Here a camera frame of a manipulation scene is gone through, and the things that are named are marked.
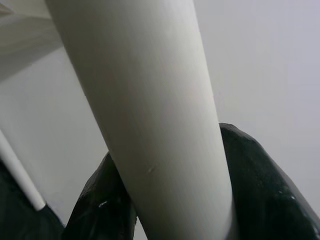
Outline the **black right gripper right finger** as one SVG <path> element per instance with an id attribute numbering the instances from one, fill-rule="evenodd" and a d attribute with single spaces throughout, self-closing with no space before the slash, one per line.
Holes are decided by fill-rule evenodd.
<path id="1" fill-rule="evenodd" d="M 241 240 L 320 240 L 320 217 L 252 136 L 219 125 Z"/>

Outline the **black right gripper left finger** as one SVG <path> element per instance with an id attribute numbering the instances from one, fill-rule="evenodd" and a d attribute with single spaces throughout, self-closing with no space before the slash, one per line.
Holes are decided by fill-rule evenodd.
<path id="1" fill-rule="evenodd" d="M 137 213 L 109 153 L 87 180 L 61 240 L 133 240 Z"/>

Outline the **white plastic table leg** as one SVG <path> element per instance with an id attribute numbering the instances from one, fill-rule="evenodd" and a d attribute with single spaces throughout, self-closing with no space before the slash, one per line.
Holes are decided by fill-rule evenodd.
<path id="1" fill-rule="evenodd" d="M 148 240 L 239 240 L 193 0 L 45 0 Z"/>
<path id="2" fill-rule="evenodd" d="M 0 160 L 17 182 L 20 189 L 25 194 L 26 198 L 32 204 L 36 211 L 42 210 L 46 206 L 44 198 L 37 190 L 35 184 L 31 180 L 27 171 L 23 167 L 21 161 L 17 157 L 15 151 L 11 147 L 7 138 L 0 130 Z"/>

